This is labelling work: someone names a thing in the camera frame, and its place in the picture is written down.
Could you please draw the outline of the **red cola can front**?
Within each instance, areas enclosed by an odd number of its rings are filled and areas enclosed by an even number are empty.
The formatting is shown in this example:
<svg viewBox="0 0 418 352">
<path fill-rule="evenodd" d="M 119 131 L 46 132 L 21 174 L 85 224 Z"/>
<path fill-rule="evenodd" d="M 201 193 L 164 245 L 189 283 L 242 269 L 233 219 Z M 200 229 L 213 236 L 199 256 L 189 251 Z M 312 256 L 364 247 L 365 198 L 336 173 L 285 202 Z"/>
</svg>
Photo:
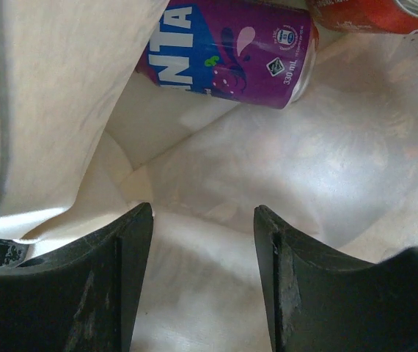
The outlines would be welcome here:
<svg viewBox="0 0 418 352">
<path fill-rule="evenodd" d="M 418 0 L 310 0 L 323 27 L 348 33 L 418 34 Z"/>
</svg>

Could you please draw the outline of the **purple Fanta can front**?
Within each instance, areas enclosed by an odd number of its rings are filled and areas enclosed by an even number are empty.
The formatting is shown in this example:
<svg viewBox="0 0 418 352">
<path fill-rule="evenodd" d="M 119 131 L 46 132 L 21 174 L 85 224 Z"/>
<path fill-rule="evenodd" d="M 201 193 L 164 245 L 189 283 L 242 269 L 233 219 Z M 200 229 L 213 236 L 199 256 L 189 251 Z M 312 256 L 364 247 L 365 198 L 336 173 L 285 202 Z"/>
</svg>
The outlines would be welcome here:
<svg viewBox="0 0 418 352">
<path fill-rule="evenodd" d="M 136 66 L 160 87 L 283 109 L 315 64 L 307 10 L 255 1 L 170 1 Z"/>
</svg>

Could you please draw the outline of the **cream canvas tote bag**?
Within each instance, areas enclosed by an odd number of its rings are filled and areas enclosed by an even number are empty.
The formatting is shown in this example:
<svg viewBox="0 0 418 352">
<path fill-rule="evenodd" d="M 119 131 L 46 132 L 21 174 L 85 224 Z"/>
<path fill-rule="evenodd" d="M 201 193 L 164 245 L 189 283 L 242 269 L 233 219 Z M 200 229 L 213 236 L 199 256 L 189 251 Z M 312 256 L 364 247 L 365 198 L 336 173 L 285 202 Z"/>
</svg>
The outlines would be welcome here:
<svg viewBox="0 0 418 352">
<path fill-rule="evenodd" d="M 418 34 L 318 30 L 283 109 L 160 87 L 136 66 L 170 1 L 0 1 L 0 239 L 34 258 L 147 203 L 128 351 L 273 351 L 264 205 L 342 253 L 418 247 Z"/>
</svg>

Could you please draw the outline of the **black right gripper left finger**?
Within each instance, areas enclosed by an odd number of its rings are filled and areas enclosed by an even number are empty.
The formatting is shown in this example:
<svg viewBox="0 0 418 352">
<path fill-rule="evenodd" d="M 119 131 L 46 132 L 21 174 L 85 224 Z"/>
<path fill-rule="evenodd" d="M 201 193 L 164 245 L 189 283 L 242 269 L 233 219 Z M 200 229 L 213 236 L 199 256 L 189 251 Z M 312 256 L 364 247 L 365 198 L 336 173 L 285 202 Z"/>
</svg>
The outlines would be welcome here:
<svg viewBox="0 0 418 352">
<path fill-rule="evenodd" d="M 58 249 L 0 267 L 0 351 L 128 351 L 153 210 L 137 205 Z"/>
</svg>

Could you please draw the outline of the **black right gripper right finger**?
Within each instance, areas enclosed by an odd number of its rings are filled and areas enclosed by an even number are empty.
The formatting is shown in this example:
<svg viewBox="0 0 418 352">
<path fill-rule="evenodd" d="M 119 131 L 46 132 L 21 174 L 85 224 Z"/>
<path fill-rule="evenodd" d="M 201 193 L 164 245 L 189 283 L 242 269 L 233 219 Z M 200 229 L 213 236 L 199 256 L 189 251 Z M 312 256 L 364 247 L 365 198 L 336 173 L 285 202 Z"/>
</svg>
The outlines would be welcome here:
<svg viewBox="0 0 418 352">
<path fill-rule="evenodd" d="M 264 205 L 254 242 L 273 351 L 418 351 L 418 247 L 369 263 Z"/>
</svg>

